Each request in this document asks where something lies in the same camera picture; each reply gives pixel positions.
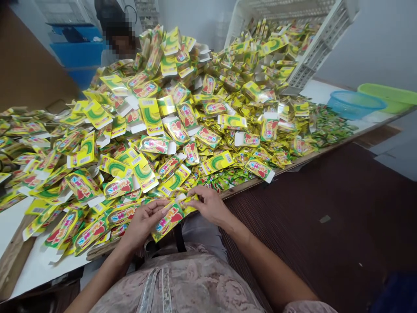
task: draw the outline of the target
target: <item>person's right hand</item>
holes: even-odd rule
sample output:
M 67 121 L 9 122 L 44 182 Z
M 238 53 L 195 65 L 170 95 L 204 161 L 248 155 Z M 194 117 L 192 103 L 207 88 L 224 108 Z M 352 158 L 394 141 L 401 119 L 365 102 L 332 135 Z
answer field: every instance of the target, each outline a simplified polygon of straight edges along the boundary
M 224 229 L 235 218 L 214 189 L 196 186 L 187 196 L 193 194 L 199 195 L 201 201 L 192 200 L 188 204 L 200 211 L 209 222 Z

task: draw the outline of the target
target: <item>person's left hand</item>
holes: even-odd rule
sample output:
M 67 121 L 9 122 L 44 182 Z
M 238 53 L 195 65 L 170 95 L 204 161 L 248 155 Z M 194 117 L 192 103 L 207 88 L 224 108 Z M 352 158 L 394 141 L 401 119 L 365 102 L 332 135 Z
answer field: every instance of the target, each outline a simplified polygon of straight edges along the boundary
M 163 209 L 167 204 L 169 200 L 155 200 L 137 208 L 119 245 L 130 251 L 137 250 L 143 245 L 151 230 L 169 211 Z

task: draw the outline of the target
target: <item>pink lace clothing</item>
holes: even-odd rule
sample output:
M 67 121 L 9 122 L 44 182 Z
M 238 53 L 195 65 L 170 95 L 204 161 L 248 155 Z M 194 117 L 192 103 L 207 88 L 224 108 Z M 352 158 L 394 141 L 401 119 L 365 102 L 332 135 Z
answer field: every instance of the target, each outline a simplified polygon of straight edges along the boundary
M 264 312 L 249 285 L 203 245 L 150 259 L 117 282 L 94 313 Z M 336 313 L 319 301 L 297 301 L 284 313 Z

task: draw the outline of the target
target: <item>blue plastic basket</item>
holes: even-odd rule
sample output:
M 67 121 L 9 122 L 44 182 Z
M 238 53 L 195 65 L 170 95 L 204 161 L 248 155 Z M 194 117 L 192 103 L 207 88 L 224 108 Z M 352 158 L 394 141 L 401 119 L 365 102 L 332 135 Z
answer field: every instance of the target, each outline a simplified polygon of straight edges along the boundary
M 344 90 L 332 92 L 327 105 L 348 120 L 360 120 L 374 111 L 383 110 L 387 107 L 387 104 L 379 98 Z

